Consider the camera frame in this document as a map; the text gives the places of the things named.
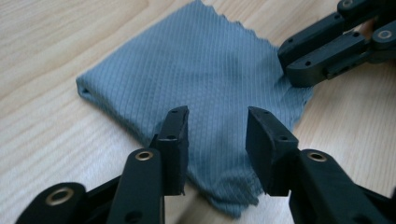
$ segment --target folded cloth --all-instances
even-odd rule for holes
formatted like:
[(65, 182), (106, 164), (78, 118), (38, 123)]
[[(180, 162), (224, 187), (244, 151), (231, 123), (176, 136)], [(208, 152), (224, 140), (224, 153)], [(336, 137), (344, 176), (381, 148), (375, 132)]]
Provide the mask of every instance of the folded cloth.
[(188, 178), (220, 211), (258, 203), (260, 181), (245, 151), (248, 106), (290, 130), (311, 89), (293, 88), (277, 48), (194, 1), (78, 77), (79, 95), (148, 146), (168, 110), (187, 105)]

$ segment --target wooden table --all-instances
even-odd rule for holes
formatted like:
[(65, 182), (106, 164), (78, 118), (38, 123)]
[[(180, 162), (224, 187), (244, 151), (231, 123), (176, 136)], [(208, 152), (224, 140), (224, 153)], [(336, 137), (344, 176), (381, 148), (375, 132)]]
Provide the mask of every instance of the wooden table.
[[(0, 3), (0, 223), (13, 223), (43, 189), (87, 190), (119, 175), (138, 143), (78, 97), (75, 79), (191, 0)], [(205, 0), (280, 45), (337, 1)], [(333, 155), (358, 184), (389, 196), (396, 185), (396, 66), (365, 64), (315, 87), (294, 134), (300, 149)], [(195, 189), (166, 199), (167, 223), (291, 223), (287, 198), (262, 195), (239, 220)]]

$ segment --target cloth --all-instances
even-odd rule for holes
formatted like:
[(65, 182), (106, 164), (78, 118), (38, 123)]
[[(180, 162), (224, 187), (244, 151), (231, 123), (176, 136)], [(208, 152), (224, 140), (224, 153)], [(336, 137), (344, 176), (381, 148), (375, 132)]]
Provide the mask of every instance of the cloth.
[(290, 130), (311, 89), (293, 88), (277, 48), (194, 1), (78, 77), (79, 95), (148, 146), (166, 113), (187, 105), (188, 179), (220, 211), (239, 217), (262, 193), (245, 151), (248, 106)]

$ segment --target wooden surface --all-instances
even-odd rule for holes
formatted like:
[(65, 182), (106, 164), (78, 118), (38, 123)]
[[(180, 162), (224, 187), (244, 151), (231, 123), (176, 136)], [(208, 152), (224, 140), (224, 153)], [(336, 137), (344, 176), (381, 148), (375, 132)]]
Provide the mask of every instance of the wooden surface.
[[(136, 141), (81, 100), (75, 79), (189, 0), (0, 3), (0, 223), (13, 223), (43, 189), (87, 190), (119, 175)], [(231, 21), (280, 45), (336, 0), (205, 0)], [(315, 87), (294, 134), (300, 149), (333, 155), (358, 184), (389, 196), (396, 185), (396, 66), (363, 65)], [(196, 190), (166, 199), (167, 223), (291, 223), (287, 198), (262, 195), (239, 220)]]

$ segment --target textured fabric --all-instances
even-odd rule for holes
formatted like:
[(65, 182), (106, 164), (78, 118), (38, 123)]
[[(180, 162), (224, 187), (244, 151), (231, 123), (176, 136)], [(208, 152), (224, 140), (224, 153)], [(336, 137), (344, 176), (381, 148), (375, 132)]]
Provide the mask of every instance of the textured fabric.
[(195, 1), (79, 77), (78, 93), (144, 146), (168, 110), (187, 105), (188, 178), (215, 207), (239, 217), (262, 193), (245, 151), (248, 106), (271, 111), (291, 130), (312, 94), (290, 85), (276, 50)]

